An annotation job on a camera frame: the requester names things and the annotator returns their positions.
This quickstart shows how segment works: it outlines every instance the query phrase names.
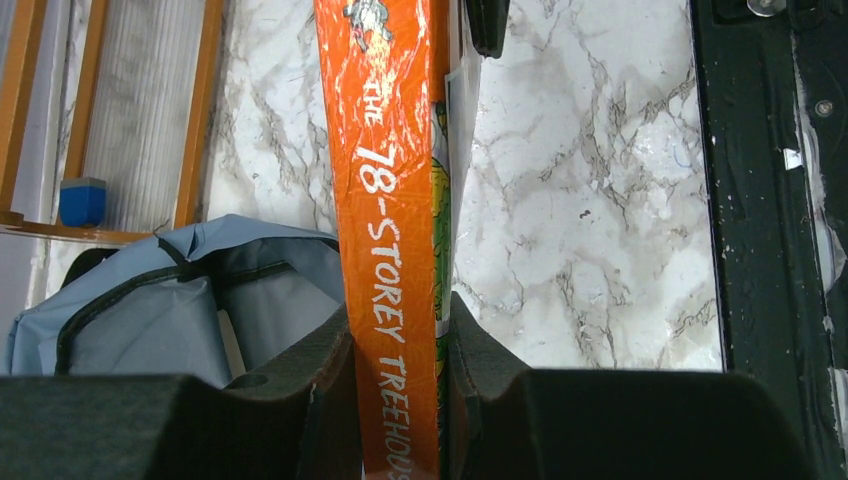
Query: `silver bolt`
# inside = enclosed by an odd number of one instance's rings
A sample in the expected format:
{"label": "silver bolt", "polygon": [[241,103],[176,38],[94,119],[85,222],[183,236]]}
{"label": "silver bolt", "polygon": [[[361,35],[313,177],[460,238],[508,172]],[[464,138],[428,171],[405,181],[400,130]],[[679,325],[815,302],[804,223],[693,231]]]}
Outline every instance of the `silver bolt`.
{"label": "silver bolt", "polygon": [[833,102],[830,100],[822,100],[816,104],[816,113],[820,117],[829,117],[833,113]]}

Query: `white marble surface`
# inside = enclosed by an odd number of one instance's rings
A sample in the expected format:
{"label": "white marble surface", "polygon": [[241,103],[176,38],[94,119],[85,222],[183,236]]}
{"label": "white marble surface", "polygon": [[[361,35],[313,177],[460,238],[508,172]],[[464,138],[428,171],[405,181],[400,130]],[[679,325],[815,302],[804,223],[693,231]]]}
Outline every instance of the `white marble surface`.
{"label": "white marble surface", "polygon": [[[311,5],[231,2],[208,218],[335,229]],[[685,0],[513,0],[510,14],[483,66],[457,290],[534,366],[720,369]],[[50,246],[48,293],[78,251]]]}

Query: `wooden frame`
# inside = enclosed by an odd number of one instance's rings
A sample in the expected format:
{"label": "wooden frame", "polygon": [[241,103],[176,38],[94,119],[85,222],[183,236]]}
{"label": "wooden frame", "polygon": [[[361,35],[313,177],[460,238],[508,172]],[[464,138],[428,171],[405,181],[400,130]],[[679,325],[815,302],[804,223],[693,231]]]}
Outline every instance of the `wooden frame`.
{"label": "wooden frame", "polygon": [[[92,0],[91,3],[64,179],[82,177],[85,170],[85,153],[110,1]],[[23,215],[12,211],[47,2],[19,1],[14,15],[0,89],[0,232],[109,244],[125,244],[147,237],[153,232],[66,227],[58,220],[55,225],[41,224],[28,222]],[[174,228],[197,220],[197,197],[200,194],[209,110],[215,89],[224,2],[206,0],[204,8],[183,163],[174,206]]]}

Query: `cartoon character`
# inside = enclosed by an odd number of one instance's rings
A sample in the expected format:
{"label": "cartoon character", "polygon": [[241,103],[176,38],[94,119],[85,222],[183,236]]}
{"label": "cartoon character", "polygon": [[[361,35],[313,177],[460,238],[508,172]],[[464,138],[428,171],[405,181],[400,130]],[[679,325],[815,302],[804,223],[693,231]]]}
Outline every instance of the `cartoon character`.
{"label": "cartoon character", "polygon": [[377,32],[387,42],[391,42],[394,35],[386,28],[389,21],[389,9],[380,0],[356,0],[344,8],[345,18],[350,19],[350,28],[353,29],[353,37],[362,50],[368,51],[368,43],[365,34]]}

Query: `gray bag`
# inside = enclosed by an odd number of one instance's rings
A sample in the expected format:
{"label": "gray bag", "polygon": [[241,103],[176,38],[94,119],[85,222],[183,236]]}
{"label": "gray bag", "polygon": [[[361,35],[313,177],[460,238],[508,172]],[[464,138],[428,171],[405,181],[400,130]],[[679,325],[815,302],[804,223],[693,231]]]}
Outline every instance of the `gray bag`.
{"label": "gray bag", "polygon": [[21,313],[0,371],[186,373],[222,387],[233,374],[219,311],[251,370],[343,301],[335,237],[229,215],[129,245]]}

